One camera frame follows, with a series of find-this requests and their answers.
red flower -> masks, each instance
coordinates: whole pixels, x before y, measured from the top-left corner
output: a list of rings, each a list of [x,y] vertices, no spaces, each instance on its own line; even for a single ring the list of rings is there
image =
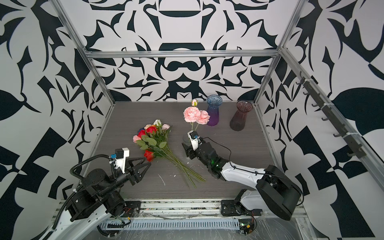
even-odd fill
[[[150,152],[148,150],[145,150],[144,157],[147,158],[148,162],[151,162],[155,158],[155,156],[153,155],[153,152]]]
[[[146,132],[149,132],[149,133],[152,133],[152,134],[155,134],[157,131],[157,128],[154,127],[154,126],[151,126],[149,128],[147,128]]]
[[[137,134],[137,136],[139,136],[139,137],[141,137],[141,136],[143,136],[143,135],[145,135],[145,130],[141,130],[141,131]]]

white stick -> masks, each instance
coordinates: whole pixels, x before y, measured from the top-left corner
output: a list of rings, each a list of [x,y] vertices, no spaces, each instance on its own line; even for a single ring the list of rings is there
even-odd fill
[[[159,175],[159,174],[158,174]],[[159,177],[161,178],[161,180],[163,181],[163,183],[164,183],[164,180],[163,180],[163,178],[159,175]],[[166,183],[164,183],[164,186],[166,185]]]

purple vase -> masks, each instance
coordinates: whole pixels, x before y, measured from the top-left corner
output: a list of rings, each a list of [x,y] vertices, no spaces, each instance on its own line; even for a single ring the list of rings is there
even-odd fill
[[[235,131],[241,131],[245,127],[247,114],[252,110],[253,105],[248,101],[238,101],[236,107],[237,111],[229,122],[229,126]]]
[[[223,99],[218,95],[210,95],[207,97],[208,109],[207,112],[210,116],[208,126],[215,126],[218,124],[219,114],[218,108],[223,103]]]

wall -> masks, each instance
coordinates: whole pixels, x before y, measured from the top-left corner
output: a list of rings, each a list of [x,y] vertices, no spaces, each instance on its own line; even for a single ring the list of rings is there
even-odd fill
[[[51,4],[0,4],[1,239],[38,239],[110,104]]]
[[[90,51],[276,49],[296,3],[297,0],[62,1]],[[98,70],[117,101],[205,99],[210,94],[221,95],[225,100],[253,100],[270,58],[98,61]]]
[[[382,1],[317,1],[305,6],[288,49],[383,159]],[[302,187],[320,237],[382,239],[384,192],[303,93],[284,60],[260,99],[285,174]]]

gray wooden tabletop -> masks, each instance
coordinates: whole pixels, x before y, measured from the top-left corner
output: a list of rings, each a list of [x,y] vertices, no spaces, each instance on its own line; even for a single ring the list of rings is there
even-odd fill
[[[155,158],[143,180],[132,186],[126,183],[121,189],[121,195],[126,199],[170,199],[170,198],[233,198],[241,189],[248,188],[236,182],[217,180],[211,176],[207,168],[197,159],[190,160],[185,156],[181,145],[182,136],[191,130],[190,123],[184,121],[183,111],[190,103],[167,102],[117,102],[109,119],[104,134],[100,140],[96,154],[113,154],[117,148],[130,149],[130,157],[142,157],[143,150],[139,149],[132,138],[138,129],[146,124],[152,124],[160,119],[163,124],[172,125],[169,136],[169,146],[181,161],[202,175],[207,181],[197,183],[195,189],[191,184],[188,188],[178,170],[166,159]],[[200,110],[207,109],[206,103],[199,103]],[[229,127],[229,122],[236,112],[236,103],[224,102],[220,106],[220,121],[216,126],[201,125],[197,132],[202,137],[228,147],[232,151],[230,160],[236,164],[264,168],[272,163],[259,121],[254,110],[248,113],[246,126],[236,132]],[[211,143],[218,155],[228,159],[229,151],[215,143]],[[110,166],[105,159],[91,162],[88,172],[102,168],[108,175]]]

